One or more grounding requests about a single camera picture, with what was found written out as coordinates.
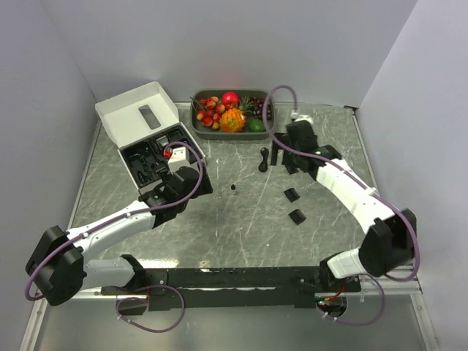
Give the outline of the black comb guard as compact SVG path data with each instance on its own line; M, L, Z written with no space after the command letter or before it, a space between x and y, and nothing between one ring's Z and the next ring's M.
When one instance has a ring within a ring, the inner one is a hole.
M301 197L294 188L284 190L284 195L291 203L294 203Z
M289 212L288 216L296 225L300 225L306 220L306 216L300 209L295 209Z

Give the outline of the red apple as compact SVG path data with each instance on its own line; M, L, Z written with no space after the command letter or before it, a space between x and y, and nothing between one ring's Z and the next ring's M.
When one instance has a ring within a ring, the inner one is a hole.
M239 96L233 92L233 91L228 91L225 92L222 95L222 104L225 107L232 108L233 106L238 106L240 103L240 98Z

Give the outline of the grey fruit tray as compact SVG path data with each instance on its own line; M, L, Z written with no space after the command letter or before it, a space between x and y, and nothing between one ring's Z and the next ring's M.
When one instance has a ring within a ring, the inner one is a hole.
M190 121L205 140L264 140L276 128L276 108L255 89L205 89L191 97Z

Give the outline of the dark grape bunch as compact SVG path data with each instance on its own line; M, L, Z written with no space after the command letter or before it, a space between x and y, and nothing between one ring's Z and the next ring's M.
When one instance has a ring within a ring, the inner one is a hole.
M264 98L260 97L251 97L250 102L252 103L252 116L256 119L263 118L263 107L264 107ZM266 110L267 120L270 121L272 119L273 110L271 107L271 102L267 104Z

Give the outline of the white hair clipper box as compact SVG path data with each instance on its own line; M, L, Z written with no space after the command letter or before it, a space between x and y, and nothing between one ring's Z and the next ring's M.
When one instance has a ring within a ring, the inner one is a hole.
M174 170L164 152L169 143L188 144L205 161L202 149L180 122L175 103L156 81L98 102L95 111L140 194L152 190L162 182L161 175ZM190 151L189 161L197 167Z

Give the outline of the green lime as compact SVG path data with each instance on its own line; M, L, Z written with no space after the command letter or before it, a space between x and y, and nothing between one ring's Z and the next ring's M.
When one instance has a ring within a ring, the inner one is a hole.
M260 119L252 118L248 121L247 127L249 132L264 132L265 127Z

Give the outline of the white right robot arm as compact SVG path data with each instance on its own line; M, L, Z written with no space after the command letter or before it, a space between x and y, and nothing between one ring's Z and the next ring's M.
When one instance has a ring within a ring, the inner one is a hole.
M320 146L310 121L297 118L284 133L272 133L271 139L283 151L286 167L309 174L330 191L365 234L358 248L321 261L319 280L325 290L336 291L345 279L361 274L390 278L393 269L409 261L414 262L414 268L404 280L417 275L420 249L411 210L399 210L382 199L333 146Z

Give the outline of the red yellow cherry bunch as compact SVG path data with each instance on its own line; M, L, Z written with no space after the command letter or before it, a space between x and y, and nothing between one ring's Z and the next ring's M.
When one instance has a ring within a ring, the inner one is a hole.
M195 118L203 127L218 130L222 114L226 111L225 105L217 96L196 99L193 102L196 113Z

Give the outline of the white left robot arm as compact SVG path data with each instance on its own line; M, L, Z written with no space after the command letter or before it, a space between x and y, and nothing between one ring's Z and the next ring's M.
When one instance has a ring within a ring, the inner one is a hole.
M189 200L212 191L205 167L181 167L114 214L67 231L58 226L47 229L26 264L26 299L44 298L51 306L58 306L81 290L95 287L138 293L148 280L136 258L123 254L99 260L97 255L126 238L175 219Z

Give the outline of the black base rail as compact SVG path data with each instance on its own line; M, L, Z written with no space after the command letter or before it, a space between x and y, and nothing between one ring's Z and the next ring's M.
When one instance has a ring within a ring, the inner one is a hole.
M106 286L103 295L148 297L151 311L187 308L293 306L313 309L326 294L359 293L358 278L336 279L319 266L256 268L147 268L133 287Z

